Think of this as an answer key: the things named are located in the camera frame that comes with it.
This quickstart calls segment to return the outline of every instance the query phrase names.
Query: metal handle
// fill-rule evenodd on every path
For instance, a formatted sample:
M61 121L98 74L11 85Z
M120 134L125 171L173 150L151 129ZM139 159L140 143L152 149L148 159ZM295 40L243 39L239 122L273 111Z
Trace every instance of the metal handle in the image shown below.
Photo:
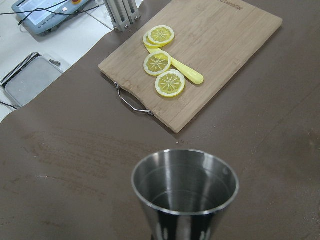
M114 82L114 85L115 85L115 87L116 87L116 89L117 89L117 91L118 91L119 98L120 98L122 101L124 101L126 104L128 104L129 107L131 107L134 111L139 112L139 113L147 113L147 114L149 114L149 115L151 115L151 116L154 115L154 113L153 113L152 111L148 110L148 109L143 110L143 109L136 109L136 108L134 108L134 107L133 107L130 103L128 103L122 96L120 96L120 90L121 90L120 85L119 85L118 83L116 83L116 82Z

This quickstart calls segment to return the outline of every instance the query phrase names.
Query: brown tablecloth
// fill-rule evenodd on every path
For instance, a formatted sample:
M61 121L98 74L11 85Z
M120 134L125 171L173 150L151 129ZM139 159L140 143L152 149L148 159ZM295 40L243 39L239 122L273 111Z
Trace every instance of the brown tablecloth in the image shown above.
M320 1L248 0L282 27L179 134L132 112L98 69L168 2L145 0L138 23L0 124L0 239L149 240L131 173L172 148L216 155L239 176L214 239L320 239Z

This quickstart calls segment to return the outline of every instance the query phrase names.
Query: bamboo cutting board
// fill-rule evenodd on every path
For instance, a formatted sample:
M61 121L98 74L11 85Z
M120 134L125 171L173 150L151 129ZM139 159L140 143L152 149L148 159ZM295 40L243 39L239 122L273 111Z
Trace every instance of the bamboo cutting board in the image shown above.
M241 0L172 0L98 67L178 133L281 24L281 18ZM156 77L143 68L149 54L143 35L158 25L175 33L162 50L204 76L200 85L186 79L182 94L173 98L160 96Z

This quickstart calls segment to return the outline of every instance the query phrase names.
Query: metal cup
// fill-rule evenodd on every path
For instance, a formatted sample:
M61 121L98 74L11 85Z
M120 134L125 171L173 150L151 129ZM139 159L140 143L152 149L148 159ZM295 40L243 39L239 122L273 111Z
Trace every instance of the metal cup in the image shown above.
M228 164L191 149L147 156L131 182L155 240L209 240L239 191Z

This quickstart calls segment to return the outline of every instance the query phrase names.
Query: lemon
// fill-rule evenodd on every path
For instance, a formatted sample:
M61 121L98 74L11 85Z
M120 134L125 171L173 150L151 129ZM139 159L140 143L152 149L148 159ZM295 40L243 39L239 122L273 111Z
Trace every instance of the lemon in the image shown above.
M170 43L174 37L175 32L171 27L165 25L155 26L148 32L148 39L156 45L166 45Z
M145 33L145 35L142 38L143 43L145 46L147 46L148 48L161 48L163 47L165 44L154 44L149 40L148 37L148 32Z
M155 89L161 96L172 98L184 90L185 84L185 76L178 70L170 69L156 78Z
M158 76L167 71L171 66L171 57L165 51L155 51L150 53L144 60L143 68L145 72L152 76Z

